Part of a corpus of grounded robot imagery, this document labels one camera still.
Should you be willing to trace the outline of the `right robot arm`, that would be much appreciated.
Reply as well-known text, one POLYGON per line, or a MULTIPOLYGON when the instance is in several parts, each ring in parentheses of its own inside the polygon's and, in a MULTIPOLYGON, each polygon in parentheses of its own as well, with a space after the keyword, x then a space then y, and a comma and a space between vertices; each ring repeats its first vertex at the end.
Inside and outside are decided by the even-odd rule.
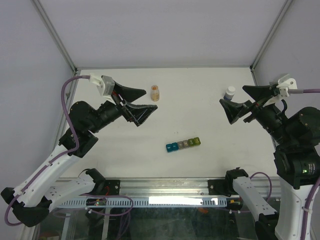
POLYGON ((251 100, 219 102, 230 124, 240 118, 246 123, 256 120, 275 140, 280 208, 276 210, 267 203, 241 168, 226 172, 221 193, 240 196, 255 220, 258 239, 308 240, 313 200, 320 186, 320 157, 316 151, 320 142, 320 111, 308 106, 287 117, 284 109, 278 109, 277 101, 305 93, 296 87, 245 85, 243 90, 251 100))

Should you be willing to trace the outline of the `clear bottle yellow capsules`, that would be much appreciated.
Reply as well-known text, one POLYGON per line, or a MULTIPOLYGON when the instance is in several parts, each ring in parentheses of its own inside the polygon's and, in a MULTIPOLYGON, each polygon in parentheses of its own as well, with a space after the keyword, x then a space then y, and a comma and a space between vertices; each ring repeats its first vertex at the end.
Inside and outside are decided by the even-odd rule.
POLYGON ((150 92, 150 98, 152 101, 157 102, 160 99, 160 91, 158 90, 152 90, 150 92))

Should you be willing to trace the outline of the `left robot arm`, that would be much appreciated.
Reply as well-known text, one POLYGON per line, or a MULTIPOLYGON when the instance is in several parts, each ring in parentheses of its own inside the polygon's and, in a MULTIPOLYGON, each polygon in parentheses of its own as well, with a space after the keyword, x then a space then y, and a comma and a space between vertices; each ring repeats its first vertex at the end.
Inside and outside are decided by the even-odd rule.
POLYGON ((15 188, 6 187, 0 193, 19 225, 34 227, 69 199, 101 194, 105 177, 95 168, 63 186, 54 187, 53 184, 98 142, 95 133, 120 117, 138 127, 158 108, 153 104, 133 104, 146 94, 143 89, 125 87, 113 80, 98 80, 96 86, 106 101, 97 109, 85 101, 74 103, 67 113, 69 128, 51 155, 23 183, 15 188))

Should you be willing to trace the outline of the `weekly pill organizer strip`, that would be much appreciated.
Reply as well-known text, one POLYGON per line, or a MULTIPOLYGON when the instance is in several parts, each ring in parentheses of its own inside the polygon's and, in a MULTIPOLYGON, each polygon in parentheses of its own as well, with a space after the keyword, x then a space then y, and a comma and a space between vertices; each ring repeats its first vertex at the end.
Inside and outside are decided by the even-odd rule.
POLYGON ((172 142, 165 145, 166 151, 168 153, 180 151, 188 148, 193 148, 196 146, 200 146, 202 144, 199 137, 189 138, 185 140, 181 140, 178 142, 172 142))

